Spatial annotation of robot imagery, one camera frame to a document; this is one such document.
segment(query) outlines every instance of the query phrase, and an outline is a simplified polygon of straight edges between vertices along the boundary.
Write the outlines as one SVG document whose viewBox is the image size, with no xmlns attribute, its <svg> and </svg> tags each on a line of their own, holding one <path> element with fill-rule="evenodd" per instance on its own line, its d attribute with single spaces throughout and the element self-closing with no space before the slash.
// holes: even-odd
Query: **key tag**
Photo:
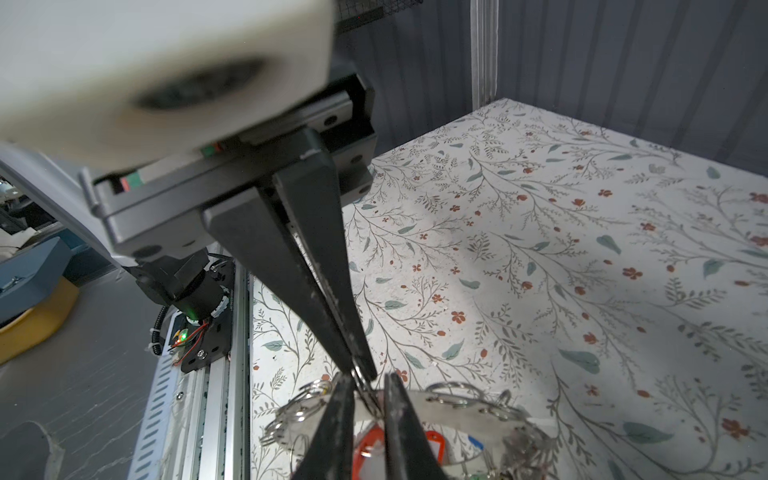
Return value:
<svg viewBox="0 0 768 480">
<path fill-rule="evenodd" d="M 429 448 L 432 449 L 438 465 L 442 465 L 442 458 L 445 455 L 445 437 L 434 430 L 428 430 L 425 433 L 427 435 L 427 442 L 429 442 Z"/>
<path fill-rule="evenodd" d="M 355 447 L 352 460 L 352 480 L 385 480 L 384 430 L 374 423 Z"/>
</svg>

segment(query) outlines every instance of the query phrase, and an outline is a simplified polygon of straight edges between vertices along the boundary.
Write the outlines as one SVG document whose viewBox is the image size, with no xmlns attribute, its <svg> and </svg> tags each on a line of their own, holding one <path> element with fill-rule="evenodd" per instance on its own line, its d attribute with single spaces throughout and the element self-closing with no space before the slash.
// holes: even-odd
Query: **floral tablecloth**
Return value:
<svg viewBox="0 0 768 480">
<path fill-rule="evenodd" d="M 502 99 L 374 159 L 344 209 L 379 371 L 550 419 L 552 478 L 768 478 L 768 181 Z M 335 372 L 257 281 L 257 439 Z"/>
</svg>

